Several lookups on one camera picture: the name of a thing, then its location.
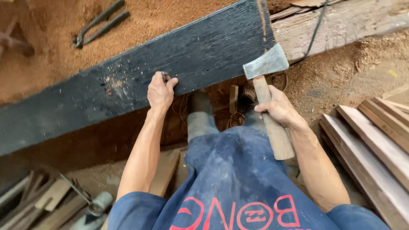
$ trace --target sawdust pile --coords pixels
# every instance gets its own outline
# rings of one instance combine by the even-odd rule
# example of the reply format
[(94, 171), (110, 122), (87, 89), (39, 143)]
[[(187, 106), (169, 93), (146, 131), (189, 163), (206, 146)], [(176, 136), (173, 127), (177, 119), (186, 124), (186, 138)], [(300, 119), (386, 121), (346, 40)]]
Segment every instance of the sawdust pile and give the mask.
[[(288, 98), (308, 122), (316, 122), (321, 114), (328, 114), (338, 104), (356, 107), (364, 99), (382, 94), (387, 85), (398, 86), (407, 81), (406, 75), (394, 77), (389, 72), (406, 73), (408, 61), (409, 29), (405, 29), (309, 57), (284, 73), (271, 76), (270, 82), (284, 89), (287, 76)], [(376, 74), (385, 76), (389, 82), (382, 85)], [(362, 83), (358, 78), (368, 83), (356, 85)], [(362, 87), (369, 89), (362, 92)]]
[(0, 105), (16, 102), (235, 1), (126, 0), (125, 7), (117, 13), (126, 9), (131, 16), (81, 50), (72, 47), (72, 37), (114, 0), (0, 2), (0, 30), (17, 16), (35, 49), (35, 55), (29, 59), (12, 51), (0, 58)]

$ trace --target hatchet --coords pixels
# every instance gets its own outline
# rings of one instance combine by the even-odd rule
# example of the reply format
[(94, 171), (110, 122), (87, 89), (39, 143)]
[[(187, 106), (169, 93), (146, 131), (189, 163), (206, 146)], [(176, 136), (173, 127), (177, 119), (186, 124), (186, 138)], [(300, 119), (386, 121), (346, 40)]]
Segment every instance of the hatchet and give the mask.
[[(271, 101), (271, 93), (264, 75), (286, 70), (288, 67), (288, 61), (280, 44), (276, 44), (256, 60), (243, 65), (247, 80), (253, 80), (259, 103)], [(284, 127), (267, 112), (262, 113), (262, 116), (274, 152), (274, 158), (276, 160), (286, 160), (295, 157), (294, 149)]]

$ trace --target blue t-shirt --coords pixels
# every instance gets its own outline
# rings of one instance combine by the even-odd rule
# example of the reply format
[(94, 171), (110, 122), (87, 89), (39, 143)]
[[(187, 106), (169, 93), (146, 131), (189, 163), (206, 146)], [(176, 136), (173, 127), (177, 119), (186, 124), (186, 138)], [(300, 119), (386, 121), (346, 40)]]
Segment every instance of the blue t-shirt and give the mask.
[(323, 213), (274, 159), (265, 132), (239, 126), (199, 136), (185, 157), (189, 177), (166, 201), (131, 192), (110, 212), (109, 229), (387, 230), (354, 205)]

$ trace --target black wooden plank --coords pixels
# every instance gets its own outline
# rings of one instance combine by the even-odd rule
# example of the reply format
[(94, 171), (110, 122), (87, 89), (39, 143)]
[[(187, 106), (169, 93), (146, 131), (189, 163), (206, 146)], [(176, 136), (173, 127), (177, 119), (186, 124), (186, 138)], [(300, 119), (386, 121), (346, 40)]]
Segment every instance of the black wooden plank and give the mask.
[(155, 71), (182, 95), (242, 75), (274, 44), (264, 0), (236, 2), (3, 108), (0, 155), (148, 106)]

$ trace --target wooden axe handle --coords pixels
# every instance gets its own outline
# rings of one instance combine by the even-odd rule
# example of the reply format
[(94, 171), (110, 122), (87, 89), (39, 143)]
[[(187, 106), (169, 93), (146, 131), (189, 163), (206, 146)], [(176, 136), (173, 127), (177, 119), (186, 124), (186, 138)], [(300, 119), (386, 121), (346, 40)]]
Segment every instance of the wooden axe handle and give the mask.
[[(256, 89), (258, 103), (271, 101), (271, 93), (268, 89), (264, 76), (253, 78), (254, 88)], [(286, 160), (295, 157), (294, 149), (288, 138), (284, 127), (276, 122), (268, 113), (262, 113), (268, 138), (274, 152), (276, 160)]]

